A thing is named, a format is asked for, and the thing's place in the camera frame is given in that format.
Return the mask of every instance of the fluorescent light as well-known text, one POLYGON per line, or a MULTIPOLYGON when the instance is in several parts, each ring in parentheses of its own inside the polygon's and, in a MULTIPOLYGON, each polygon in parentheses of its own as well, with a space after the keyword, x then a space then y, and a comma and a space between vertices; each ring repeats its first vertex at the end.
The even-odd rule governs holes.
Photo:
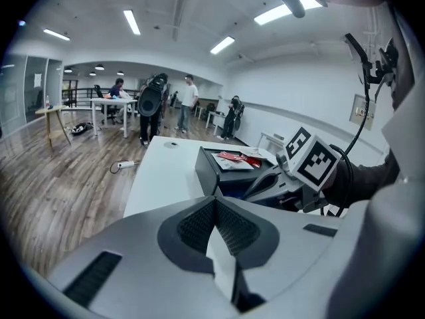
POLYGON ((211 50, 211 53, 217 54, 218 52, 224 50, 228 45, 232 44, 234 39, 232 37, 227 37, 220 44, 211 50))
POLYGON ((124 15, 127 18, 127 21, 135 35, 140 35, 139 27, 137 27, 137 23, 134 19, 133 11, 130 9, 128 11, 124 11, 124 15))
MULTIPOLYGON (((303 5, 304 9, 312 9, 316 7, 322 7, 316 0, 299 0, 303 5)), ((254 18, 254 21, 259 25, 264 25, 270 21, 284 17, 285 15, 292 14, 287 5, 280 5, 276 8, 270 9, 269 11, 254 18)))
POLYGON ((55 37, 58 37, 67 41, 70 40, 68 37, 65 37, 64 35, 60 35, 59 33, 53 32, 50 29, 45 29, 43 32, 47 33, 48 35, 54 35, 55 37))

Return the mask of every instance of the man in white shirt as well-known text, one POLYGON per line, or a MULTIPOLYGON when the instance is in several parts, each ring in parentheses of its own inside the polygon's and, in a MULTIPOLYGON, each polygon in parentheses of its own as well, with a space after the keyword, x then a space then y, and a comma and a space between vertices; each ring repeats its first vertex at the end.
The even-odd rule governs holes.
POLYGON ((179 123, 175 127, 176 130, 181 130, 184 134, 186 134, 187 130, 189 129, 189 116, 199 97, 198 88, 193 83, 192 74, 188 74, 185 79, 186 84, 188 84, 189 87, 187 88, 181 103, 179 123))

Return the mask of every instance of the vent slot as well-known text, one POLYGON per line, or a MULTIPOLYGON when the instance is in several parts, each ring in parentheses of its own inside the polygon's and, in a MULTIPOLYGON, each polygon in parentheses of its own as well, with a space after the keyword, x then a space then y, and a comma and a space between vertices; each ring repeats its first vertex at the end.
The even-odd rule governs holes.
POLYGON ((77 304, 87 307, 121 259, 122 256, 120 255, 102 252, 68 286, 64 294, 77 304))

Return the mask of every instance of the office chair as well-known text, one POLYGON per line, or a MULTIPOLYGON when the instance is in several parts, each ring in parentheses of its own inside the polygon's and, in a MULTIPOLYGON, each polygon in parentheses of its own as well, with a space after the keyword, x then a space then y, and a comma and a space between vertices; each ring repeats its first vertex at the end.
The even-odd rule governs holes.
MULTIPOLYGON (((96 91, 96 93, 98 94, 99 98, 103 98, 104 95, 102 94, 102 91, 100 90, 100 86, 99 85, 95 85, 94 86, 94 90, 96 91)), ((106 107, 106 119, 111 120, 112 124, 115 125, 115 117, 116 117, 116 113, 117 113, 117 108, 116 106, 109 106, 109 105, 101 105, 101 113, 105 114, 105 107, 106 107)))

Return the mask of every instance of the glass wall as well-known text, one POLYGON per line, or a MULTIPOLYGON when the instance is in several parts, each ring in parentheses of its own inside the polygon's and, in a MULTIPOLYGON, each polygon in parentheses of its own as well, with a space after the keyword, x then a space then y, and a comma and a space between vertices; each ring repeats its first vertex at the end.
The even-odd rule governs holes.
POLYGON ((21 128, 25 120, 24 74, 27 56, 7 54, 0 71, 0 126, 3 137, 21 128))
POLYGON ((33 56, 6 54, 0 71, 0 126, 3 137, 37 119, 45 93, 52 105, 61 100, 62 62, 33 56))
POLYGON ((40 117, 35 112, 44 106, 44 80, 46 79, 46 58, 29 56, 25 70, 24 96, 27 122, 40 117))
POLYGON ((59 60, 49 59, 47 64, 46 76, 46 96, 50 105, 61 105, 62 98, 60 90, 60 73, 62 72, 62 62, 59 60))

